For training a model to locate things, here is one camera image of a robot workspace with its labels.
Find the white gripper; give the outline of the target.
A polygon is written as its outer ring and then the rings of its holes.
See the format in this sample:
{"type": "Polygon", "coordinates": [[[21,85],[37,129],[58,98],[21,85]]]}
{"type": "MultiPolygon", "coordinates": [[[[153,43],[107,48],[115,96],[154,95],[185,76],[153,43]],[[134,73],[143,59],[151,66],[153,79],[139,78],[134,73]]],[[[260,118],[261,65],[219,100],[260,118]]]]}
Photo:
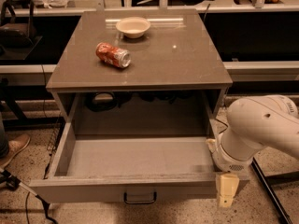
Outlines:
{"type": "Polygon", "coordinates": [[[208,138],[206,144],[216,166],[226,172],[226,174],[216,175],[216,190],[219,207],[229,208],[232,206],[239,186],[239,177],[235,174],[244,172],[251,165],[252,159],[239,161],[232,158],[222,147],[221,137],[222,134],[219,134],[216,139],[208,138]]]}

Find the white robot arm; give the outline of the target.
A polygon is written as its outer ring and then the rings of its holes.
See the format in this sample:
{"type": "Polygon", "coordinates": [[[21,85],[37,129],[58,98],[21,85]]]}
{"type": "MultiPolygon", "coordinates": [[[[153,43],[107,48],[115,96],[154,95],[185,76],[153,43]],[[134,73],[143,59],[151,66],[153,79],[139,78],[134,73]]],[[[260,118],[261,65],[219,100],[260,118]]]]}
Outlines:
{"type": "Polygon", "coordinates": [[[256,153],[271,147],[299,159],[299,118],[295,103],[283,95],[249,96],[230,104],[228,127],[207,145],[221,173],[216,176],[220,207],[232,205],[240,176],[256,153]]]}

